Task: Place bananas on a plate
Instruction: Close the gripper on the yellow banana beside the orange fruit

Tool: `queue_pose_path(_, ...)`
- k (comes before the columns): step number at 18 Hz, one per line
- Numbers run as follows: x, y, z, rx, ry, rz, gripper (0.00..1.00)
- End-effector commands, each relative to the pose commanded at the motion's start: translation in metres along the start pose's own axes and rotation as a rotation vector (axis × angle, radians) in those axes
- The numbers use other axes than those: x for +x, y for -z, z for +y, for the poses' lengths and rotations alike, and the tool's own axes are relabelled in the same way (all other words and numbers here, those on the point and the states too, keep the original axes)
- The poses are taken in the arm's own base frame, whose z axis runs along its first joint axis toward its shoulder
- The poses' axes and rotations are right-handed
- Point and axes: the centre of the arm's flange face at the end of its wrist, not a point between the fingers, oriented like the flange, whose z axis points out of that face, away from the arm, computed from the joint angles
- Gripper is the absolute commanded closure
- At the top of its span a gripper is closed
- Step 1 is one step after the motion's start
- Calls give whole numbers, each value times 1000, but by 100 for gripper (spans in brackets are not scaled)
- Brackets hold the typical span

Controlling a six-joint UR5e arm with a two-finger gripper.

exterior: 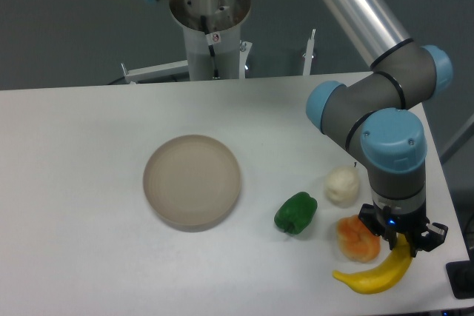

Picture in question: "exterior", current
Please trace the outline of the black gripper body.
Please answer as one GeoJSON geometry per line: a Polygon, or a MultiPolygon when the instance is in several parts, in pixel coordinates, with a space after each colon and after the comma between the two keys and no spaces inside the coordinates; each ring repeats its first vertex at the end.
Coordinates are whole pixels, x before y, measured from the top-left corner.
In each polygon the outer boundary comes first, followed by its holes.
{"type": "Polygon", "coordinates": [[[408,213],[400,213],[397,212],[394,207],[388,207],[390,208],[390,223],[393,225],[395,233],[403,234],[405,237],[407,237],[408,232],[413,231],[418,226],[424,226],[428,223],[427,208],[425,203],[408,213]]]}

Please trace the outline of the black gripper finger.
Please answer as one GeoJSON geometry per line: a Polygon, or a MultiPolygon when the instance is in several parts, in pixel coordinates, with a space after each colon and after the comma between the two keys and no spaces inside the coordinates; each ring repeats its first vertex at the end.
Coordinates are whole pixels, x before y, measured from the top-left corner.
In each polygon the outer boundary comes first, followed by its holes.
{"type": "Polygon", "coordinates": [[[442,223],[427,223],[407,233],[410,255],[415,258],[419,251],[431,252],[445,242],[448,227],[442,223]]]}
{"type": "Polygon", "coordinates": [[[375,235],[382,237],[389,244],[389,248],[395,247],[395,230],[390,223],[390,208],[381,209],[376,204],[363,204],[358,219],[375,235]]]}

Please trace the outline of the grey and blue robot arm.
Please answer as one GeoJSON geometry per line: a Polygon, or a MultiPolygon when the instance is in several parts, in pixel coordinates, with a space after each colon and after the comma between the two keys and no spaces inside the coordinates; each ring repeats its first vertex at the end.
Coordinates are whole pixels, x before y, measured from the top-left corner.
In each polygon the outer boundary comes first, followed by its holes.
{"type": "MultiPolygon", "coordinates": [[[[169,1],[174,19],[198,36],[186,45],[190,78],[239,77],[240,44],[228,32],[246,19],[250,0],[169,1]]],[[[427,142],[411,109],[451,82],[451,61],[435,46],[418,46],[382,0],[323,1],[371,73],[351,86],[319,84],[307,99],[307,117],[366,167],[372,203],[359,212],[363,224],[391,247],[406,239],[411,255],[429,252],[448,228],[426,216],[427,142]]]]}

